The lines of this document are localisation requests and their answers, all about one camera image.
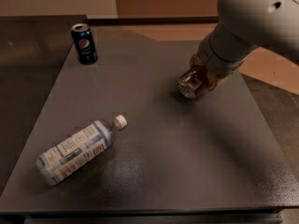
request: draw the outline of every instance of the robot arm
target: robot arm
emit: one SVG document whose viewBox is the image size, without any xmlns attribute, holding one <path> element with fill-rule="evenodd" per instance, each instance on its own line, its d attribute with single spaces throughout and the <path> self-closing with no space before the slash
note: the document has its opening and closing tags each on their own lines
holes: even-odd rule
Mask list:
<svg viewBox="0 0 299 224">
<path fill-rule="evenodd" d="M 218 11 L 220 23 L 201 42 L 192 59 L 192 65 L 205 67 L 197 76 L 200 84 L 205 84 L 205 78 L 208 83 L 202 91 L 214 90 L 258 47 L 299 64 L 299 0 L 219 0 Z M 188 98 L 200 93 L 190 95 L 194 92 L 188 82 L 191 78 L 185 74 L 179 82 Z"/>
</svg>

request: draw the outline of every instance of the white bottle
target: white bottle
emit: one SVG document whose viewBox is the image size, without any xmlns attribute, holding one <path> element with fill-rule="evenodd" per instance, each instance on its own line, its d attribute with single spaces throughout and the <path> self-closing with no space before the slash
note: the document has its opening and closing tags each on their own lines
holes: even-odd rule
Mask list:
<svg viewBox="0 0 299 224">
<path fill-rule="evenodd" d="M 115 142 L 119 130 L 126 125 L 124 116 L 117 116 L 112 123 L 97 120 L 41 154 L 36 165 L 47 183 L 56 185 L 109 148 Z"/>
</svg>

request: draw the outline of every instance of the blue can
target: blue can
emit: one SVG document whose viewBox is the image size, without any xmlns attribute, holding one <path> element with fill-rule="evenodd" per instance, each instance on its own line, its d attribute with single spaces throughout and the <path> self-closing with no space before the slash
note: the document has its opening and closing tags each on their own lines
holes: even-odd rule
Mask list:
<svg viewBox="0 0 299 224">
<path fill-rule="evenodd" d="M 72 37 L 82 64 L 95 63 L 98 59 L 92 30 L 88 24 L 79 23 L 72 27 Z"/>
</svg>

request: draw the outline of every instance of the bottle cap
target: bottle cap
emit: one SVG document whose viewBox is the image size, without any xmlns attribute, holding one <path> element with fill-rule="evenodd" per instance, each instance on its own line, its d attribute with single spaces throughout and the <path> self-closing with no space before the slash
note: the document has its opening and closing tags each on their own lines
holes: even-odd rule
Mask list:
<svg viewBox="0 0 299 224">
<path fill-rule="evenodd" d="M 115 119 L 121 124 L 121 130 L 128 124 L 127 119 L 122 115 L 117 116 Z"/>
</svg>

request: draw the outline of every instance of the can logo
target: can logo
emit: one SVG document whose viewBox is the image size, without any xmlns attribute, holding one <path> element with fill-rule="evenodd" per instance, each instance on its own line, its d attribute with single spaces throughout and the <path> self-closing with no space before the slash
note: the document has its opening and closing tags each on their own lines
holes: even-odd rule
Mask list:
<svg viewBox="0 0 299 224">
<path fill-rule="evenodd" d="M 91 47 L 91 42 L 87 39 L 82 39 L 82 40 L 79 40 L 78 46 L 80 47 L 80 49 L 88 50 Z"/>
</svg>

